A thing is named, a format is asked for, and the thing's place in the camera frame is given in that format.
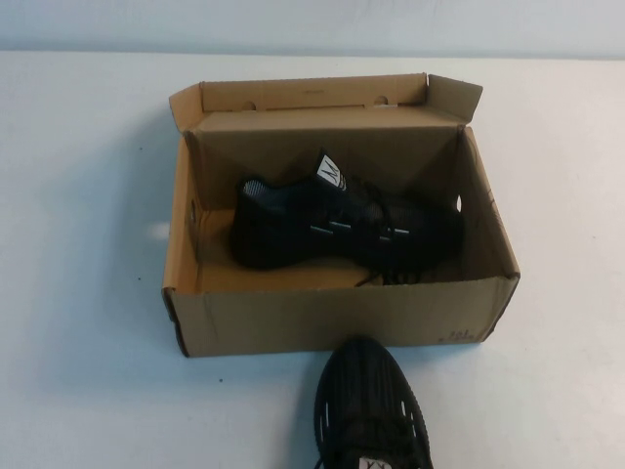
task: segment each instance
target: white wall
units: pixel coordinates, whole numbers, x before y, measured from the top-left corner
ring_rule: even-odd
[[[0,49],[625,57],[622,0],[1,0]]]

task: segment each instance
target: mesh shoe upper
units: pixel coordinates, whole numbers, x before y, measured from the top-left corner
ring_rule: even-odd
[[[456,255],[462,238],[457,210],[348,179],[322,152],[316,172],[293,185],[276,188],[259,179],[240,185],[230,245],[248,267],[336,255],[380,272],[418,273]]]
[[[432,468],[421,409],[396,361],[373,339],[352,339],[332,355],[319,380],[313,422],[317,466]]]

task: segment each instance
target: cardboard flap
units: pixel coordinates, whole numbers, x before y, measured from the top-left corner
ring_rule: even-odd
[[[185,138],[181,137],[178,145],[163,289],[170,288],[183,293],[193,291],[197,280],[199,266],[195,258],[195,243],[203,213],[191,171],[187,143]]]
[[[452,127],[464,122],[427,106],[317,107],[260,112],[210,112],[190,132],[278,132],[290,130],[362,130]]]
[[[204,116],[202,92],[199,84],[189,86],[169,98],[169,107],[174,115],[176,126],[184,132],[197,124]]]
[[[463,159],[459,169],[465,171],[469,176],[468,180],[473,184],[472,192],[479,200],[480,213],[476,216],[476,225],[480,224],[486,228],[487,247],[501,266],[501,274],[507,278],[519,279],[521,277],[521,269],[517,263],[517,258],[508,239],[504,224],[501,221],[497,203],[479,156],[476,137],[473,129],[470,127],[466,128],[462,135],[459,150]],[[482,251],[481,256],[485,258],[486,254]]]
[[[430,75],[428,106],[452,114],[468,124],[478,107],[482,89],[479,85]]]
[[[298,80],[204,82],[206,112],[420,105],[426,100],[425,73]]]

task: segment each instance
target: white surface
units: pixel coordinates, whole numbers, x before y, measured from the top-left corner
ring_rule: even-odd
[[[0,49],[624,57],[622,0],[4,0]]]
[[[422,70],[485,86],[474,127],[523,272],[484,344],[394,350],[436,467],[622,468],[625,63],[59,53],[0,53],[0,467],[312,467],[328,354],[176,345],[167,97]]]

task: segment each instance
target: box lid flap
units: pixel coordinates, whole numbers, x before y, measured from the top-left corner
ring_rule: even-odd
[[[296,80],[202,83],[205,112],[419,105],[426,100],[425,73]]]
[[[337,107],[364,109],[380,105],[425,105],[424,110],[431,109],[440,114],[439,118],[428,116],[427,119],[433,119],[437,125],[443,120],[442,125],[455,126],[471,121],[481,90],[478,85],[441,76],[430,75],[428,79],[425,73],[202,82],[173,95],[170,106],[181,132],[194,128],[206,115],[223,112]]]
[[[189,86],[169,97],[169,107],[180,132],[197,124],[204,116],[201,83]]]
[[[452,114],[465,124],[473,119],[483,88],[464,81],[430,75],[428,106]]]

